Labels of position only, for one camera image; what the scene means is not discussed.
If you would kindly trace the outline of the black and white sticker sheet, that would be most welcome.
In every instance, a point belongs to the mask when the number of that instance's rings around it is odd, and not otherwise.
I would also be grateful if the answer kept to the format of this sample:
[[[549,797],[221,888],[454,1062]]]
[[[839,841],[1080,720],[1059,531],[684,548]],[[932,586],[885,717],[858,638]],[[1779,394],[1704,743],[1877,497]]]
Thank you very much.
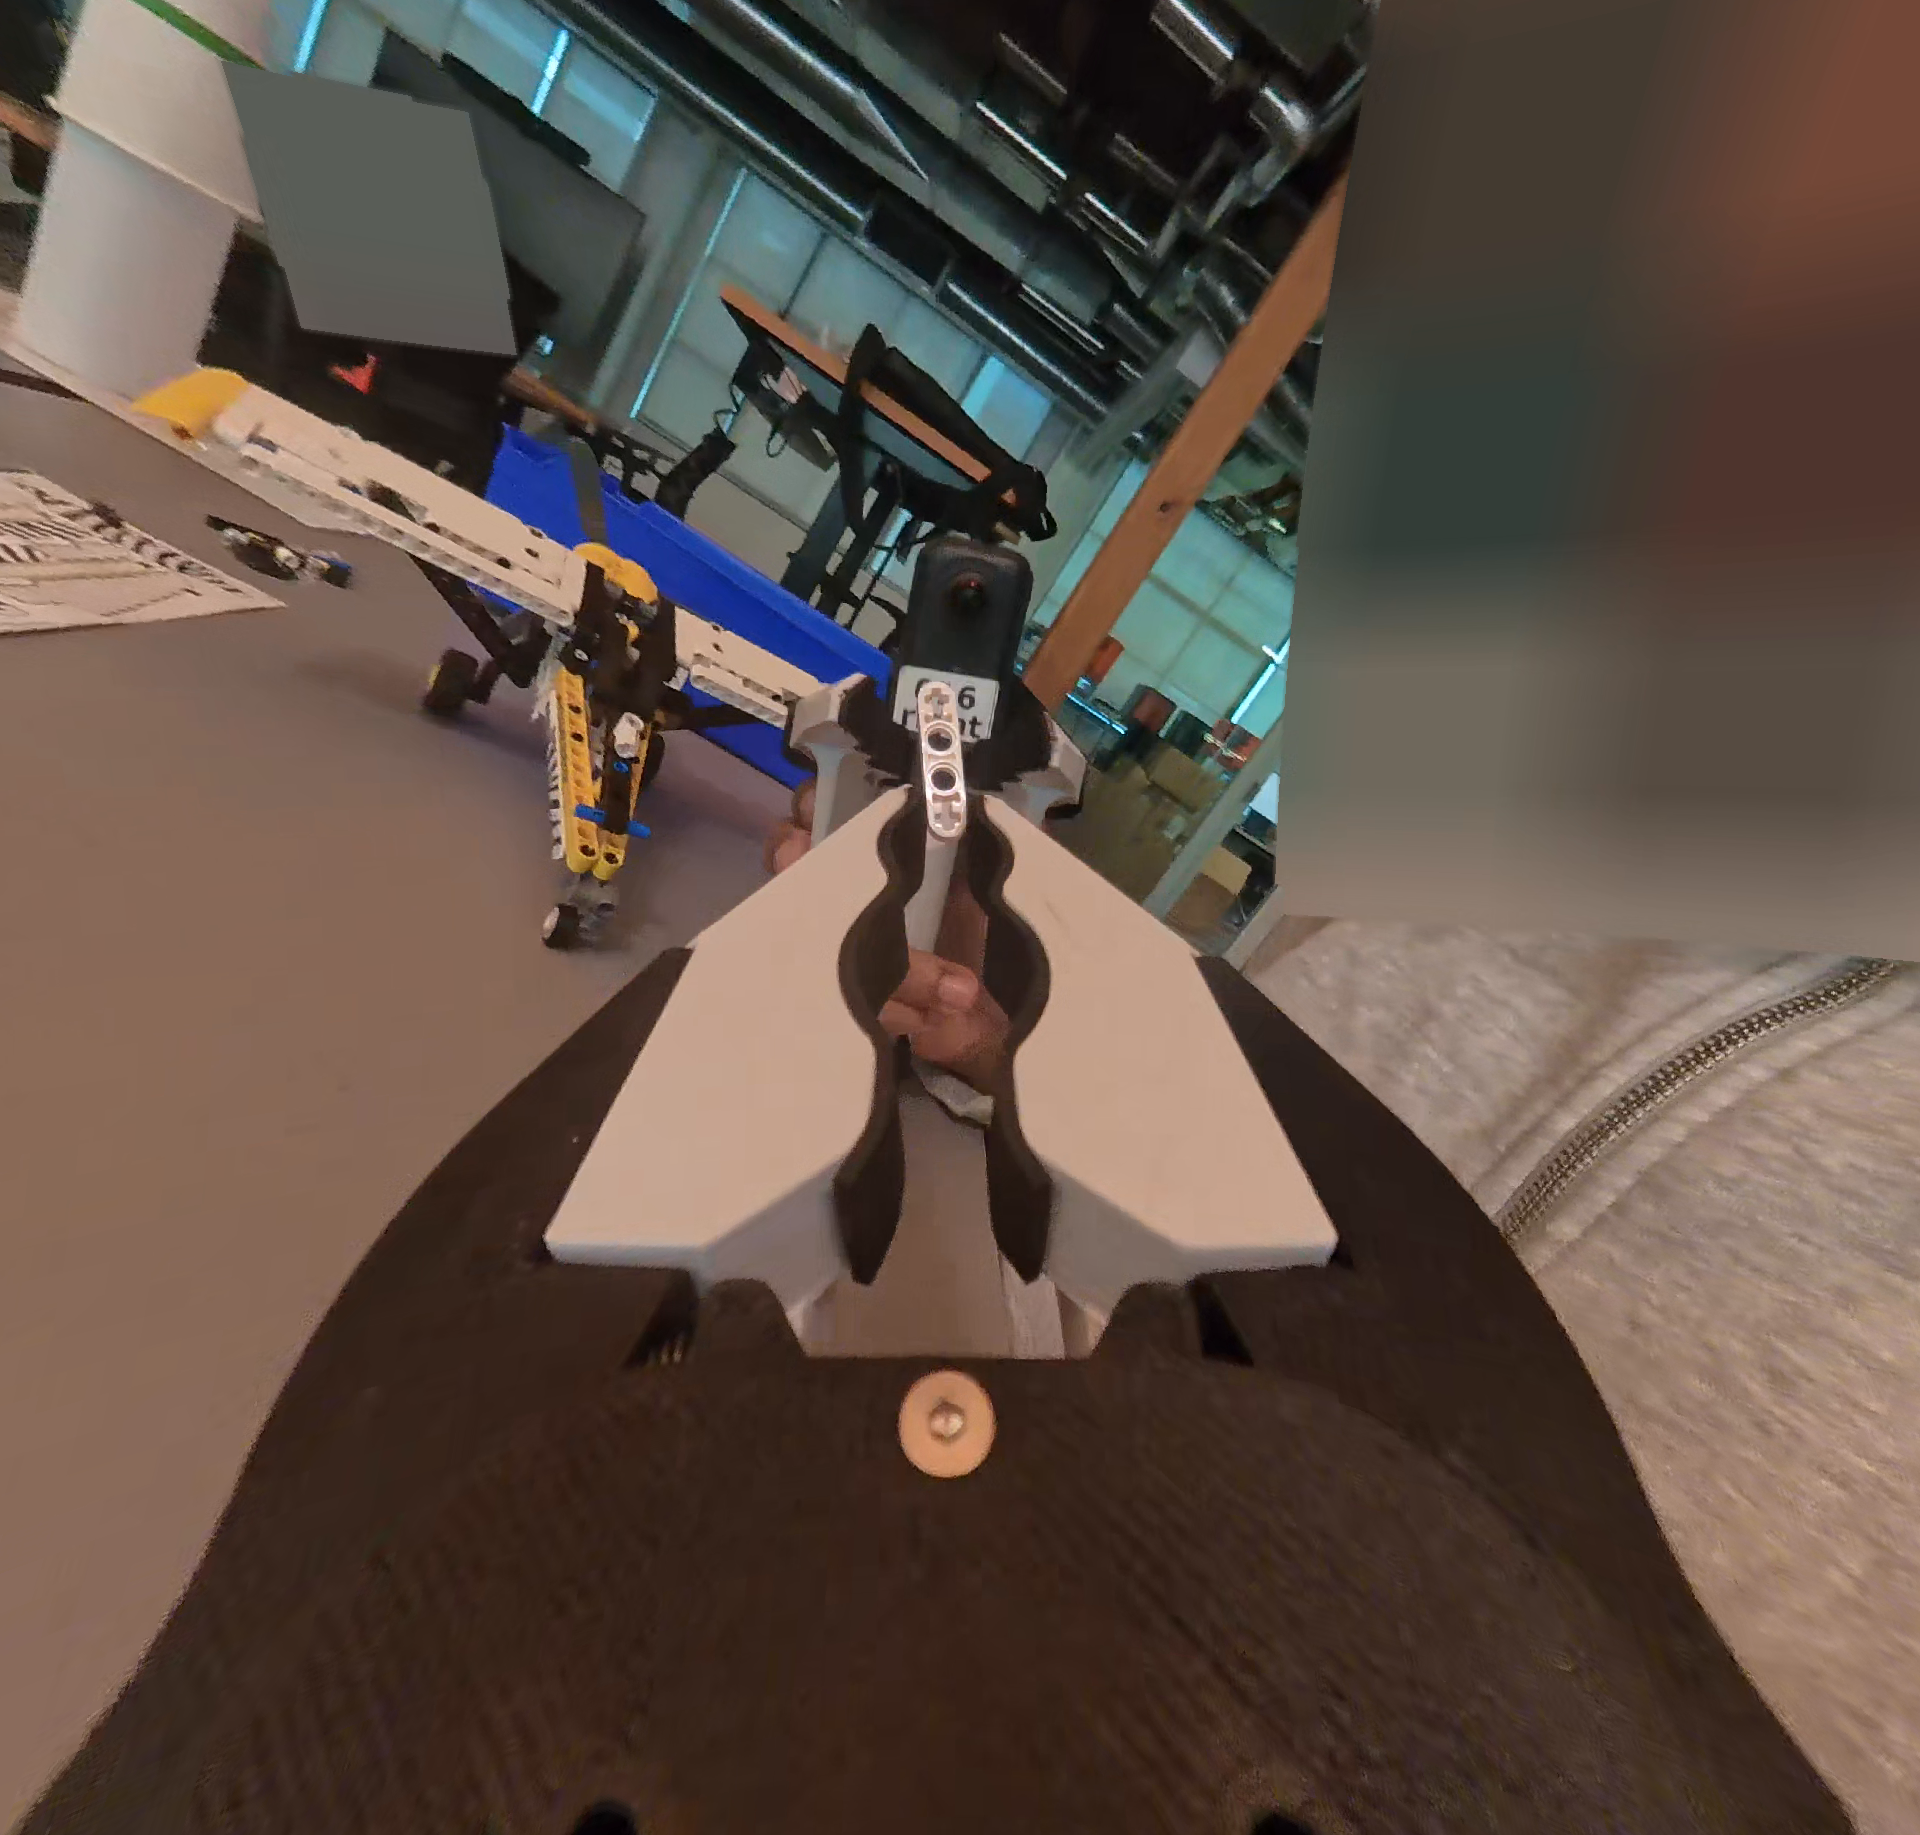
[[[1,473],[1,635],[163,625],[281,603],[105,504],[29,472]]]

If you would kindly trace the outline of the wooden post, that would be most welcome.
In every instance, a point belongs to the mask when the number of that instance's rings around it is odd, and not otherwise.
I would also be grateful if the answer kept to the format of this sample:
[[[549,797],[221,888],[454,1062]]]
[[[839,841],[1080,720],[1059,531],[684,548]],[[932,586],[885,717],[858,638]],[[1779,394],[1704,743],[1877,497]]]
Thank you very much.
[[[1054,713],[1075,688],[1255,409],[1323,318],[1347,187],[1347,173],[1339,173],[1029,661],[1021,680],[1045,712]]]

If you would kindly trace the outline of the person's right hand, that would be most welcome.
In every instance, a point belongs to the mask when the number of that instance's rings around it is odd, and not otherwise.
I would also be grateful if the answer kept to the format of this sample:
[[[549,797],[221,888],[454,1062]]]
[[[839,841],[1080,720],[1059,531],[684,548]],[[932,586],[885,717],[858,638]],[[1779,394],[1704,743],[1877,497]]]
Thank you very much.
[[[957,866],[932,949],[909,955],[906,976],[881,1013],[883,1030],[906,1040],[924,1092],[972,1128],[992,1120],[992,1086],[1009,1032],[986,983],[987,941],[987,915]]]

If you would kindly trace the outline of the blue plastic bin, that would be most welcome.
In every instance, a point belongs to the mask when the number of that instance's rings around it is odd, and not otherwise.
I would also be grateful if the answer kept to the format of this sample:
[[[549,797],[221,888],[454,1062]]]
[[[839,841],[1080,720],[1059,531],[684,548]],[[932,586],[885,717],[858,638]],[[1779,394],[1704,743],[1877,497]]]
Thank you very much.
[[[657,504],[625,500],[602,482],[612,552],[633,557],[675,603],[677,621],[702,618],[832,683],[848,676],[874,677],[886,688],[894,663],[850,628],[803,605],[719,543],[707,539]],[[569,465],[553,442],[505,428],[493,458],[483,497],[550,535],[578,525]]]

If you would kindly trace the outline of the tilted wooden desk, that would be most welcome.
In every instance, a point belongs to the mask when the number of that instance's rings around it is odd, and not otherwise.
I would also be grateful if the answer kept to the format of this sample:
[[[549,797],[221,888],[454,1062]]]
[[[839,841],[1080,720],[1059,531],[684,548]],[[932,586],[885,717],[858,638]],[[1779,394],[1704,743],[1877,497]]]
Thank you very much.
[[[874,554],[913,559],[943,534],[1056,535],[1043,472],[1000,449],[877,326],[839,358],[742,288],[717,299],[745,341],[731,386],[764,422],[764,449],[792,450],[833,481],[781,570],[788,593],[853,625],[877,593],[862,578]]]

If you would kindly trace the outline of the pile of cardboard boxes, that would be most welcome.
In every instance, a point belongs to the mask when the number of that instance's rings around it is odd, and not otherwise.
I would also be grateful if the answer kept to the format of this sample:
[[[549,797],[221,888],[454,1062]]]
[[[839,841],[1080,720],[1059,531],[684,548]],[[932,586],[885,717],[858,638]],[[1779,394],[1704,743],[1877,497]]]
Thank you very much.
[[[1147,905],[1211,828],[1259,737],[1208,719],[1162,688],[1119,683],[1120,648],[1103,642],[1095,671],[1060,706],[1087,757],[1075,817],[1056,823],[1069,851],[1112,888]],[[1203,955],[1224,957],[1274,886],[1274,780],[1229,809],[1222,837],[1174,897],[1163,921]]]

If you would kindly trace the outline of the small black lego assembly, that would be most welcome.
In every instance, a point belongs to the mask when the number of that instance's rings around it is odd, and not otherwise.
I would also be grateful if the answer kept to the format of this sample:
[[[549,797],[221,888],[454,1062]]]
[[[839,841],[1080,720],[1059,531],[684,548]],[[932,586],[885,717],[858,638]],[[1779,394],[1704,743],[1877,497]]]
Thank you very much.
[[[353,563],[318,548],[306,548],[287,539],[208,513],[205,528],[224,552],[252,575],[287,584],[323,584],[334,590],[353,586]]]

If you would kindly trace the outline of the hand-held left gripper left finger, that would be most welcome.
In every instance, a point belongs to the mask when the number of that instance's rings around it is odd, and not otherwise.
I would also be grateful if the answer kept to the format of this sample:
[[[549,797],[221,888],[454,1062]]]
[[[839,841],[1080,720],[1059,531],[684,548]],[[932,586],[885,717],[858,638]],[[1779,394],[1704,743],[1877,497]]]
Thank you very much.
[[[877,1283],[899,1229],[899,1065],[877,1009],[903,970],[885,833],[867,809],[707,927],[543,1229],[565,1264],[764,1285],[810,1313]]]

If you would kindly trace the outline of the white round column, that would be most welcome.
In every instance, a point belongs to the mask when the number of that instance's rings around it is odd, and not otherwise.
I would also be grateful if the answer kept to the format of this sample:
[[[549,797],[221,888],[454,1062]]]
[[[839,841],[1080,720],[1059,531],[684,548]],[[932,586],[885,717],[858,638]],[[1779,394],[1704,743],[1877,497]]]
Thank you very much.
[[[12,350],[132,400],[189,374],[259,216],[227,71],[270,66],[267,0],[84,0]]]

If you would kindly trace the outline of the lego plane model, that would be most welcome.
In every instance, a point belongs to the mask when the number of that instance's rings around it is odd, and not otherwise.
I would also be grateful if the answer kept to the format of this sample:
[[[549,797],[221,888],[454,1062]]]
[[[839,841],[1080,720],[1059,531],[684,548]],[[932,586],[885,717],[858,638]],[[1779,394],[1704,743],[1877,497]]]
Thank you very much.
[[[637,802],[672,733],[761,723],[781,737],[825,683],[662,593],[612,552],[599,465],[581,442],[568,469],[586,504],[584,541],[520,523],[447,478],[323,422],[222,368],[192,368],[132,411],[182,443],[227,453],[278,508],[311,504],[402,552],[483,650],[446,650],[421,706],[454,719],[502,680],[534,694],[543,724],[547,811],[561,888],[540,940],[571,949],[614,912]]]

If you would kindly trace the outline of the person's grey hoodie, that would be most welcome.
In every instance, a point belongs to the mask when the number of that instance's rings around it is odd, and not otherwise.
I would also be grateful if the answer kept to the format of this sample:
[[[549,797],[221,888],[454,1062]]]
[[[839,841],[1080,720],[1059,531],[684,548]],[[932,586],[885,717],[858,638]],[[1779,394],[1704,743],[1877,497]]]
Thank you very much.
[[[1763,1697],[1916,1830],[1916,962],[1285,918],[1244,973],[1518,1250]]]

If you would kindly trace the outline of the grey lego beam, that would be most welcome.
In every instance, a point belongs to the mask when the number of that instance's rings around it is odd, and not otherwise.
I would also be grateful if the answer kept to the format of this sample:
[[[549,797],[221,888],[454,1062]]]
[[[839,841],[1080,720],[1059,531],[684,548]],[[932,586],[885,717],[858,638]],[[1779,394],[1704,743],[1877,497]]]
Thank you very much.
[[[971,796],[964,765],[964,720],[948,682],[927,677],[914,690],[918,791],[924,809],[921,883],[903,906],[906,943],[932,955],[946,915],[946,891],[968,829]]]

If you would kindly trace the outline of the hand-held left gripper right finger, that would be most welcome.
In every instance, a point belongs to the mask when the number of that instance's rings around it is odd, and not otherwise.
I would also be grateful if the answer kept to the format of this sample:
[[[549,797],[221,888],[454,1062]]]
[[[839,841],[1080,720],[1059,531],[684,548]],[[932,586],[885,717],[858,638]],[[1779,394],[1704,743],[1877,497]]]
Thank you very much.
[[[1212,966],[998,796],[968,882],[1009,1017],[989,1215],[1019,1278],[1103,1332],[1135,1289],[1319,1270],[1334,1224],[1212,993]]]

